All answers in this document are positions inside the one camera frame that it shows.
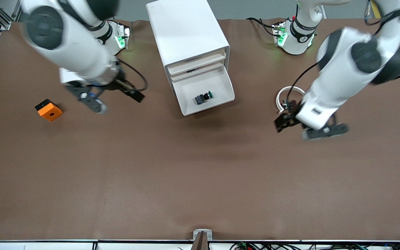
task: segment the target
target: table surface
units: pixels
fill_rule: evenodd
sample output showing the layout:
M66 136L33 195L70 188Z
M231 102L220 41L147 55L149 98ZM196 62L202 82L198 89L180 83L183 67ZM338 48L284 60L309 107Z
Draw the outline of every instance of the table surface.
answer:
M326 19L313 46L291 56L254 22L219 23L236 98L188 117L149 22L133 23L119 55L149 79L146 99L106 92L105 115L66 92L19 24L3 32L0 239L184 239L210 228L216 239L400 240L400 79L340 108L346 135L302 141L300 126L273 126L274 96L313 64L325 36L374 27ZM298 86L316 77L311 70ZM35 111L46 98L65 109L54 122Z

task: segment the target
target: orange and black block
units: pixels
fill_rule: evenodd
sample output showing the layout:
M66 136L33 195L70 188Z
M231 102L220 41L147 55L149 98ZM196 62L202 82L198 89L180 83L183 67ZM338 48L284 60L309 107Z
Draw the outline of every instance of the orange and black block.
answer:
M35 106L35 109L41 117L49 121L57 119L63 113L62 110L49 99Z

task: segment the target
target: white ring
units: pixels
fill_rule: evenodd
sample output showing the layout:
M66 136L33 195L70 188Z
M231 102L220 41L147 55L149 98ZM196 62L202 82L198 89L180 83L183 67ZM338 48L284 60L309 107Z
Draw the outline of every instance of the white ring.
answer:
M282 104L281 104L281 101L279 100L279 98L280 98L280 96L281 96L281 93L282 92L285 92L285 91L287 91L287 90L290 90L291 89L291 87L292 86L288 86L288 87L284 87L283 89L281 89L280 91L279 91L279 93L277 94L277 97L276 97L276 105L277 105L277 109L279 109L279 114L282 114L282 112L284 112L284 108L282 107ZM303 91L300 87L292 87L292 90L294 90L294 91L296 91L296 92L299 92L300 94L302 94L302 95L305 95L305 91Z

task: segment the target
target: white drawer unit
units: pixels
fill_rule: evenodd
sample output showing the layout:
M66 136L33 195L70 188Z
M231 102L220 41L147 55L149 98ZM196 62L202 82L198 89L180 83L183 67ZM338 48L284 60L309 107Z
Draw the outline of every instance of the white drawer unit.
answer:
M229 44L208 2L158 0L146 9L183 115L233 101L227 73Z

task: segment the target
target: gray floor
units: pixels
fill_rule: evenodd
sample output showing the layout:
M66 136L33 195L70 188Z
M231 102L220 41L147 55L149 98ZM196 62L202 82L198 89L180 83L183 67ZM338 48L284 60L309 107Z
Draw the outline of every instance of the gray floor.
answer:
M121 0L116 18L149 20L146 4L154 0ZM295 14L294 0L208 0L217 19L271 19ZM341 6L326 6L328 18L363 18L367 0L352 0Z

